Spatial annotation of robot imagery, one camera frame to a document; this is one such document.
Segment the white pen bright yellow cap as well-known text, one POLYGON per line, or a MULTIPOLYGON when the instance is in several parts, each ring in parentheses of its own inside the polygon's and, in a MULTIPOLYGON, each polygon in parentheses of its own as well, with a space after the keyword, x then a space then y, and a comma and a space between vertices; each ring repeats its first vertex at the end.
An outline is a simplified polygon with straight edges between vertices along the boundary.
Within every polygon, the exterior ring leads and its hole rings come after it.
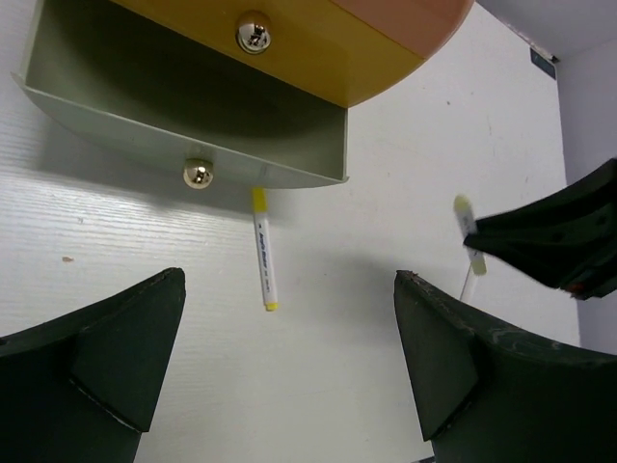
POLYGON ((263 188, 254 188, 252 191, 252 197, 255 240, 263 305, 267 312, 274 312, 279 306, 279 298, 277 293, 274 265, 272 262, 266 192, 263 188))

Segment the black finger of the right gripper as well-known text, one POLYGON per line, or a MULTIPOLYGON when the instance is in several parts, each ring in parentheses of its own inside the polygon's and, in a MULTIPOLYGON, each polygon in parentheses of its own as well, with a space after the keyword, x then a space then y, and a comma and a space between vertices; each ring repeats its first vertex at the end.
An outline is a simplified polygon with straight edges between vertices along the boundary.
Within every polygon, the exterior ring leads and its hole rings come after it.
POLYGON ((578 300, 616 290, 616 160, 532 204, 481 218, 464 244, 578 300))

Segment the grey-green organizer drawer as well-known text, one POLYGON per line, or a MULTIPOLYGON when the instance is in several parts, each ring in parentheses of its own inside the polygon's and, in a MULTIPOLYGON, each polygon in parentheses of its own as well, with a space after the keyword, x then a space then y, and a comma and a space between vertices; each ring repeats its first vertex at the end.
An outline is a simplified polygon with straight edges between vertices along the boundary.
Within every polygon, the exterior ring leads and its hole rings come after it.
POLYGON ((97 145, 265 188, 339 184, 347 113, 109 1, 39 1, 17 85, 97 145))

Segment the orange organizer drawer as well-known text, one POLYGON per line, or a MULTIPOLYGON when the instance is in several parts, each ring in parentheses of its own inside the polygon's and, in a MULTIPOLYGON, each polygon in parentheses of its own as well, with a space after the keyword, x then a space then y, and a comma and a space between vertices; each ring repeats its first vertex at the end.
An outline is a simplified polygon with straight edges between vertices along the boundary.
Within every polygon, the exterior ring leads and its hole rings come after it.
POLYGON ((423 59, 457 32, 471 0, 339 0, 335 4, 423 59))

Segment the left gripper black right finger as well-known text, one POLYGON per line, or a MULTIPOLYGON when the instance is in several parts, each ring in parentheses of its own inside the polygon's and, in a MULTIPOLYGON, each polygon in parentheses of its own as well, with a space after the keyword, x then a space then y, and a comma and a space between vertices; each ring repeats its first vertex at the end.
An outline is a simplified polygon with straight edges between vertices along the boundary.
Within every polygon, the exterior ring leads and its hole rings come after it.
POLYGON ((410 271, 394 309, 421 434, 439 462, 612 462, 616 359, 465 304, 410 271))

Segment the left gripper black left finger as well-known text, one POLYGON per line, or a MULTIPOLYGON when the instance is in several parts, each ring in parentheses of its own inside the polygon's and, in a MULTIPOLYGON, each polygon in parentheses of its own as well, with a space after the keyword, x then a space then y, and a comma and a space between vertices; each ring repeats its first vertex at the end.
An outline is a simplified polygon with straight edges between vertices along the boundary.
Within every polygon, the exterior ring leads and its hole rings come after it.
POLYGON ((1 339, 4 462, 131 462, 149 432, 186 297, 168 268, 1 339))

